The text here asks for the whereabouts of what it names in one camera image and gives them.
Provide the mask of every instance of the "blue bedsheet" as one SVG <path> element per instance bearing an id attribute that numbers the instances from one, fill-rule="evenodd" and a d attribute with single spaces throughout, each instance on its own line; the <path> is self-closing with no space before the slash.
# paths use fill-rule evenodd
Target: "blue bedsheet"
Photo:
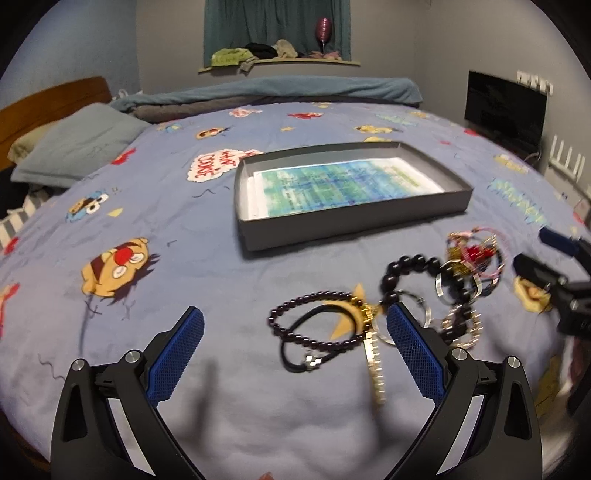
<path id="1" fill-rule="evenodd" d="M 462 176 L 475 188 L 467 212 L 259 254 L 242 249 L 233 209 L 240 158 L 368 137 L 403 140 Z M 1 407 L 49 457 L 71 362 L 115 362 L 194 305 L 206 318 L 204 338 L 158 409 L 208 478 L 255 480 L 272 471 L 277 480 L 381 479 L 433 402 L 420 397 L 398 352 L 385 345 L 387 403 L 377 415 L 362 348 L 311 374 L 288 373 L 268 311 L 299 295 L 358 284 L 376 302 L 389 262 L 416 253 L 444 257 L 447 233 L 476 225 L 505 232 L 511 256 L 538 255 L 583 278 L 574 261 L 537 240 L 543 225 L 567 235 L 584 231 L 552 187 L 513 155 L 434 115 L 402 106 L 283 103 L 153 126 L 112 164 L 47 202 L 0 255 Z M 447 313 L 428 276 L 404 277 L 400 288 L 425 296 L 436 319 Z M 476 302 L 484 331 L 472 353 L 490 361 L 517 355 L 535 387 L 560 352 L 557 316 L 526 312 L 513 290 L 509 267 L 493 295 Z M 328 338 L 335 325 L 331 318 L 308 322 L 303 333 Z M 299 361 L 301 349 L 288 354 Z M 448 461 L 462 450 L 458 445 Z M 137 450 L 132 457 L 141 461 Z"/>

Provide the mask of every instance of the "window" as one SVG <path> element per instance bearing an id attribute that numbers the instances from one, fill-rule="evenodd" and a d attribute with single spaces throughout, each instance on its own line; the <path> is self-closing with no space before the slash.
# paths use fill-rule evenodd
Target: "window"
<path id="1" fill-rule="evenodd" d="M 280 38 L 297 52 L 319 51 L 316 22 L 322 17 L 332 21 L 325 52 L 338 51 L 343 60 L 350 60 L 349 0 L 207 0 L 204 65 L 209 66 L 221 48 L 241 48 L 250 42 L 272 46 Z"/>

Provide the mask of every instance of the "clothes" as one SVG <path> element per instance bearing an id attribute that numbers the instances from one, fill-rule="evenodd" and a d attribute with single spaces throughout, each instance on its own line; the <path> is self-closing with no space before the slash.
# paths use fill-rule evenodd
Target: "clothes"
<path id="1" fill-rule="evenodd" d="M 244 45 L 244 48 L 250 50 L 260 60 L 277 58 L 277 50 L 264 43 L 249 43 L 248 45 Z"/>
<path id="2" fill-rule="evenodd" d="M 252 70 L 252 68 L 254 67 L 254 65 L 255 65 L 255 62 L 256 62 L 257 60 L 258 60 L 258 58 L 256 58 L 256 57 L 253 55 L 252 57 L 250 57 L 249 59 L 246 59 L 245 61 L 243 61 L 243 62 L 240 64 L 240 68 L 239 68 L 239 70 L 240 70 L 241 72 L 244 72 L 244 73 L 248 73 L 248 72 L 250 72 L 250 71 Z"/>
<path id="3" fill-rule="evenodd" d="M 252 53 L 245 48 L 222 48 L 212 55 L 212 67 L 238 65 L 252 57 Z"/>
<path id="4" fill-rule="evenodd" d="M 283 38 L 277 40 L 277 43 L 273 45 L 273 48 L 277 50 L 277 56 L 281 59 L 297 58 L 297 52 L 294 46 Z"/>
<path id="5" fill-rule="evenodd" d="M 343 60 L 337 51 L 332 51 L 330 53 L 322 53 L 319 51 L 311 51 L 310 52 L 311 59 L 325 59 L 325 60 Z"/>

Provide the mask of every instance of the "yellow cartoon face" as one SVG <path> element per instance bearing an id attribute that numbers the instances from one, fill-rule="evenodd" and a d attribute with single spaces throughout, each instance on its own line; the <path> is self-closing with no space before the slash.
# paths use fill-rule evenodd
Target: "yellow cartoon face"
<path id="1" fill-rule="evenodd" d="M 159 255 L 148 253 L 148 239 L 130 241 L 100 254 L 82 269 L 82 292 L 99 297 L 125 298 L 131 287 L 148 275 Z"/>
<path id="2" fill-rule="evenodd" d="M 364 134 L 389 134 L 394 130 L 391 127 L 374 127 L 373 125 L 360 125 L 359 127 L 355 127 L 355 129 Z"/>

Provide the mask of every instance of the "television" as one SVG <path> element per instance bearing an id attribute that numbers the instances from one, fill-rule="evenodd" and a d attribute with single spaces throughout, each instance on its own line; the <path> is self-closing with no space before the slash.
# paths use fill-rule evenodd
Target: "television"
<path id="1" fill-rule="evenodd" d="M 470 72 L 465 119 L 517 154 L 539 152 L 546 95 L 519 83 Z"/>

